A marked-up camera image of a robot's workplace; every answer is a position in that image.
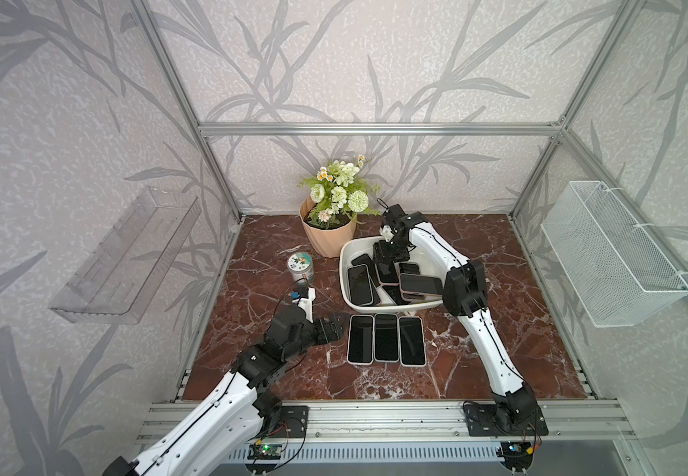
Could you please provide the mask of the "phone with pink case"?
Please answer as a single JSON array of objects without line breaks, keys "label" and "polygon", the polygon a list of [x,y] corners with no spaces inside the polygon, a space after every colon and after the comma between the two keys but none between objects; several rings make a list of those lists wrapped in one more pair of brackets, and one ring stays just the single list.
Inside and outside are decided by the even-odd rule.
[{"label": "phone with pink case", "polygon": [[370,365],[374,362],[373,315],[352,315],[349,325],[347,360],[353,365]]}]

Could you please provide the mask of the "phone with light blue case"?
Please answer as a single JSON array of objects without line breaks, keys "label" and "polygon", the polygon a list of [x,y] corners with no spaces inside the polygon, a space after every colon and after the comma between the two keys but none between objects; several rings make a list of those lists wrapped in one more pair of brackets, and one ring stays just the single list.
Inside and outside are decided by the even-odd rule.
[{"label": "phone with light blue case", "polygon": [[399,319],[397,315],[375,315],[374,358],[377,362],[400,361]]}]

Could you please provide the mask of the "phone with cream case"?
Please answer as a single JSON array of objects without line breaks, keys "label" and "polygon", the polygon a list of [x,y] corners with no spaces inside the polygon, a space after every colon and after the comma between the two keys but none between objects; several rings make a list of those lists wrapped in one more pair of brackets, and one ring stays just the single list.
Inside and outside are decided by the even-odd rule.
[{"label": "phone with cream case", "polygon": [[420,317],[399,318],[399,339],[401,365],[423,367],[427,364],[425,354],[425,335]]}]

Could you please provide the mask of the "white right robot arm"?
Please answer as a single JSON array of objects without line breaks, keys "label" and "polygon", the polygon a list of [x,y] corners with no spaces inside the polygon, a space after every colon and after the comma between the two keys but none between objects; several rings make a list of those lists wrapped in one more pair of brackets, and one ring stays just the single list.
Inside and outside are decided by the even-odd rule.
[{"label": "white right robot arm", "polygon": [[532,387],[516,369],[491,317],[483,264],[457,251],[420,212],[407,213],[399,204],[384,212],[381,235],[389,263],[405,261],[419,249],[445,273],[442,303],[463,325],[481,357],[493,402],[462,405],[471,436],[546,436],[548,427]]}]

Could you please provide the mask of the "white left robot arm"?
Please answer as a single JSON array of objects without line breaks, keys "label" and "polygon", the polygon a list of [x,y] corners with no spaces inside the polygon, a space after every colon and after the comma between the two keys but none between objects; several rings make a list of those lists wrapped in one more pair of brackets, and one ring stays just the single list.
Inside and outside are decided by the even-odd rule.
[{"label": "white left robot arm", "polygon": [[315,319],[306,299],[281,309],[263,339],[246,348],[214,390],[173,430],[105,475],[209,475],[237,447],[278,423],[281,401],[271,387],[288,363],[314,346],[343,337],[342,313]]}]

